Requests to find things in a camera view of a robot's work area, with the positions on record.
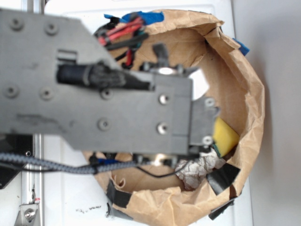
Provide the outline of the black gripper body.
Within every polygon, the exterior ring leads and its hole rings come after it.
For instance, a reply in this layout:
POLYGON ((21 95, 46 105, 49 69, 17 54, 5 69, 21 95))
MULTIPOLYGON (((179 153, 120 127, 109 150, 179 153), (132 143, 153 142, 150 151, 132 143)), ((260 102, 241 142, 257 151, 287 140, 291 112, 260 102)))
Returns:
POLYGON ((210 146, 214 143, 214 124, 220 109, 215 105, 212 97, 207 97, 209 84, 200 68, 183 68, 182 65, 171 67, 168 51, 164 44, 152 46, 157 57, 156 63, 145 62, 140 70, 162 75, 181 75, 192 81, 191 114, 189 123, 189 144, 187 154, 147 154, 139 160, 149 161, 154 166, 167 165, 174 167, 180 160, 195 161, 199 157, 208 155, 210 146))

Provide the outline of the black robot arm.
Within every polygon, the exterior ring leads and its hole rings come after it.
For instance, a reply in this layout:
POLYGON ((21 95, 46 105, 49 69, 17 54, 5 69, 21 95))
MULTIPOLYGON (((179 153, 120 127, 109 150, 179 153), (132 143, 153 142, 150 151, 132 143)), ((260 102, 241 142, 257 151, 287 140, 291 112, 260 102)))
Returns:
POLYGON ((148 37, 146 21, 96 36, 81 21, 0 11, 0 131, 54 134, 74 149, 131 153, 136 162, 195 159, 209 152, 219 113, 214 99, 194 97, 195 67, 156 62, 131 70, 148 37))

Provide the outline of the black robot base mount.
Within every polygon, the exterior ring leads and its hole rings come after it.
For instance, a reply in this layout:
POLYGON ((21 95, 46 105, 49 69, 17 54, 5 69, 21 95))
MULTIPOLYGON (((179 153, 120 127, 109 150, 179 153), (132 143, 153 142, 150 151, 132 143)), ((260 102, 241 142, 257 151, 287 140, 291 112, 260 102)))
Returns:
POLYGON ((0 135, 0 188, 4 189, 26 165, 24 159, 33 157, 32 135, 0 135))

